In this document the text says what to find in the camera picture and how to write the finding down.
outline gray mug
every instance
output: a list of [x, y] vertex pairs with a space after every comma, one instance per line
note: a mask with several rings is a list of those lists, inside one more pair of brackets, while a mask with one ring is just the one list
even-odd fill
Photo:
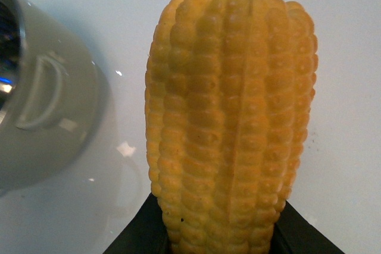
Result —
[[84, 43], [27, 0], [0, 0], [0, 190], [46, 178], [83, 146], [99, 71]]

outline cup rim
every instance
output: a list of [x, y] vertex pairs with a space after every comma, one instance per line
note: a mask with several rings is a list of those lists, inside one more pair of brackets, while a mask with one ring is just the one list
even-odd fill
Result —
[[0, 106], [0, 125], [2, 124], [5, 116], [8, 114], [10, 109], [10, 103], [12, 101], [12, 98], [15, 97], [15, 93], [17, 93], [17, 87], [20, 84], [21, 79], [21, 70], [22, 70], [22, 61], [23, 56], [25, 54], [26, 44], [25, 44], [25, 26], [24, 26], [24, 20], [23, 20], [23, 13], [21, 6], [19, 4], [18, 0], [0, 0], [4, 6], [8, 8], [12, 16], [14, 17], [18, 36], [20, 38], [20, 43], [18, 46], [18, 60], [17, 60], [17, 75], [16, 75], [16, 82], [12, 84], [11, 91], [7, 96], [5, 96], [5, 100], [2, 103], [2, 106]]

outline white surface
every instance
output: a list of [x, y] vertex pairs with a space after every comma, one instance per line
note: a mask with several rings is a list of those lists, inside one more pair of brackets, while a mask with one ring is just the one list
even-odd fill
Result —
[[[144, 73], [169, 0], [30, 1], [82, 37], [111, 97], [73, 164], [0, 197], [0, 253], [101, 254], [149, 193]], [[290, 202], [345, 253], [381, 253], [380, 0], [296, 1], [316, 23], [320, 66]]]

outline artificial corn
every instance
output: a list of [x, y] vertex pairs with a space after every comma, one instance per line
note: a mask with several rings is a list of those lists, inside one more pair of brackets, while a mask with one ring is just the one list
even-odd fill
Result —
[[147, 160], [173, 253], [267, 253], [307, 136], [310, 16], [283, 0], [171, 0], [146, 72]]

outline mug handle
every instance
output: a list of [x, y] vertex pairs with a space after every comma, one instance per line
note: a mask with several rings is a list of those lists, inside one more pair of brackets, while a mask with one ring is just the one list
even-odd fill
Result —
[[[40, 86], [42, 76], [46, 71], [45, 67], [48, 65], [50, 65], [53, 68], [55, 74], [55, 84], [52, 98], [49, 101], [49, 104], [47, 105], [43, 113], [40, 114], [40, 116], [32, 120], [28, 120], [28, 115], [33, 112], [36, 99], [38, 98], [39, 93], [41, 92]], [[32, 88], [30, 89], [29, 96], [21, 112], [21, 115], [19, 116], [15, 124], [17, 128], [23, 130], [34, 130], [46, 126], [46, 124], [52, 120], [53, 115], [56, 112], [58, 104], [63, 95], [64, 73], [64, 67], [57, 60], [47, 55], [40, 55], [37, 57], [36, 72], [35, 77], [33, 79]]]

